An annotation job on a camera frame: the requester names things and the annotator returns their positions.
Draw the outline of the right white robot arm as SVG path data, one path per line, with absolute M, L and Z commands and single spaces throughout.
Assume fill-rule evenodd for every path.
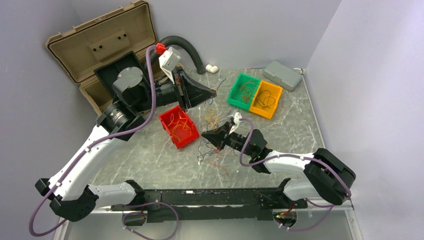
M 239 151 L 239 163 L 258 173 L 297 175 L 297 179 L 283 180 L 275 194 L 280 207 L 287 208 L 294 201 L 318 197 L 339 206 L 351 197 L 356 174 L 329 150 L 318 148 L 312 153 L 283 153 L 268 148 L 260 130 L 253 129 L 243 136 L 231 132 L 232 127 L 227 121 L 217 129 L 202 132 L 201 136 L 218 150 L 228 146 Z

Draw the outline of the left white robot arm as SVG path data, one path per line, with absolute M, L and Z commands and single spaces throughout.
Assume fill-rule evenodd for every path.
M 217 95 L 214 89 L 187 76 L 181 67 L 172 70 L 163 83 L 155 82 L 138 67 L 127 67 L 117 74 L 112 89 L 117 100 L 97 118 L 83 146 L 58 173 L 35 183 L 50 209 L 71 222 L 111 205 L 139 209 L 145 192 L 134 180 L 113 185 L 93 185 L 89 180 L 110 154 L 148 125 L 157 107 L 178 103 L 182 109 L 191 109 Z

